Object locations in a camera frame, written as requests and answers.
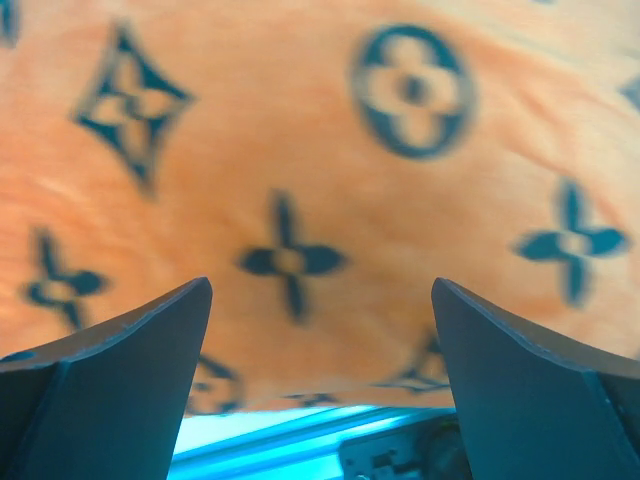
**orange cloth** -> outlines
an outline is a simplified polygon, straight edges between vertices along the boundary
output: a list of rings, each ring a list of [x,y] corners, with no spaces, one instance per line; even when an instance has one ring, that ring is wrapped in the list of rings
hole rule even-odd
[[[636,355],[639,9],[0,1],[0,355],[200,275],[192,413],[449,405],[437,276]]]

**orange fabric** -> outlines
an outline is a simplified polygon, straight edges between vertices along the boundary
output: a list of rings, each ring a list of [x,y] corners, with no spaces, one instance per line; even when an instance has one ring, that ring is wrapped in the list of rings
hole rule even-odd
[[[5,3],[0,356],[201,275],[193,413],[449,405],[437,276],[636,355],[634,0]]]

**metal bracket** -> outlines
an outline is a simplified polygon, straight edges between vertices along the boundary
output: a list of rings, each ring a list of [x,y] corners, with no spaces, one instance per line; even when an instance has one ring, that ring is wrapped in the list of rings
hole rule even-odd
[[[471,479],[457,416],[446,412],[343,442],[344,480]]]

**circle flower motif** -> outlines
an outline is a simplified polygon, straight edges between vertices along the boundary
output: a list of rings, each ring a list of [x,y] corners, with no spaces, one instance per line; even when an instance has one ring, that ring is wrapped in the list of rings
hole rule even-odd
[[[451,49],[411,25],[373,37],[357,65],[355,89],[380,141],[413,159],[451,147],[473,103],[471,81]]]

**dark blue pattern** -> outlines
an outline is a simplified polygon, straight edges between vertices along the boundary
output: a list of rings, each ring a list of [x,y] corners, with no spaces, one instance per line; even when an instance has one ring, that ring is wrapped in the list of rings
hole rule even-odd
[[[194,381],[191,387],[188,414],[224,415],[244,406],[244,383],[236,371],[204,354],[200,355],[197,369],[204,373],[205,379]],[[209,408],[200,407],[202,403]]]
[[[620,93],[626,97],[633,107],[640,111],[640,75],[620,88]]]
[[[533,262],[560,263],[564,298],[572,307],[581,307],[590,292],[589,257],[612,256],[625,251],[629,241],[615,228],[590,227],[586,217],[589,207],[580,187],[565,180],[558,202],[560,230],[543,230],[524,238],[516,253]],[[573,234],[584,241],[583,252],[567,251],[562,240]]]
[[[390,112],[376,109],[367,100],[365,94],[365,85],[372,69],[394,66],[387,64],[388,60],[384,53],[387,44],[398,37],[414,39],[433,51],[432,65],[449,71],[457,81],[460,108],[450,113],[431,113],[425,110],[424,115],[434,115],[434,120],[440,126],[441,135],[435,141],[430,140],[420,146],[411,145],[400,138],[394,129],[398,118]],[[423,83],[422,79],[407,75],[401,89],[401,96],[406,102],[414,104],[419,99],[430,95],[430,85]],[[378,140],[390,151],[415,161],[432,160],[453,147],[468,123],[474,104],[473,85],[458,56],[434,33],[415,25],[385,27],[372,35],[356,61],[353,90],[360,110]]]
[[[426,341],[421,345],[417,354],[411,360],[409,366],[394,376],[391,380],[374,384],[374,387],[380,388],[404,388],[413,395],[421,395],[424,393],[434,392],[449,388],[449,384],[438,381],[434,378],[427,377],[422,374],[427,364],[437,359],[441,362],[442,368],[445,368],[444,359],[438,339],[429,332]],[[446,377],[446,369],[442,371],[442,377]]]
[[[118,85],[124,67],[124,60],[132,61],[136,66],[139,85],[135,92],[124,91]],[[143,97],[150,91],[162,93],[169,99],[169,105],[160,112],[144,112]],[[120,101],[120,113],[123,119],[119,124],[101,122],[97,118],[101,103],[108,100]],[[153,176],[157,158],[169,128],[179,114],[192,101],[192,97],[171,84],[155,69],[137,47],[131,30],[125,25],[116,27],[114,45],[109,51],[98,76],[97,86],[81,102],[75,121],[90,129],[105,141],[120,156],[128,170],[133,174],[138,186],[147,194],[153,193]],[[125,128],[131,128],[127,122],[133,122],[147,133],[143,151],[133,151],[125,142]]]
[[[304,245],[297,240],[297,225],[291,199],[278,193],[274,205],[276,248],[252,248],[242,256],[240,266],[254,275],[279,276],[284,283],[287,305],[298,324],[305,323],[309,302],[304,276],[326,275],[345,264],[345,257],[326,245]],[[284,269],[279,256],[292,255],[299,268]]]
[[[317,407],[318,405],[337,405],[340,401],[328,393],[314,393],[309,395],[288,395],[284,398],[296,400],[301,408]]]
[[[46,229],[36,231],[38,266],[41,278],[26,287],[27,300],[35,305],[58,311],[73,330],[80,330],[87,324],[86,314],[79,302],[86,297],[105,290],[105,277],[89,270],[69,272],[64,269],[59,258],[56,242]],[[56,298],[52,285],[59,285],[71,295]]]
[[[0,0],[0,39],[15,47],[20,33],[19,0]]]

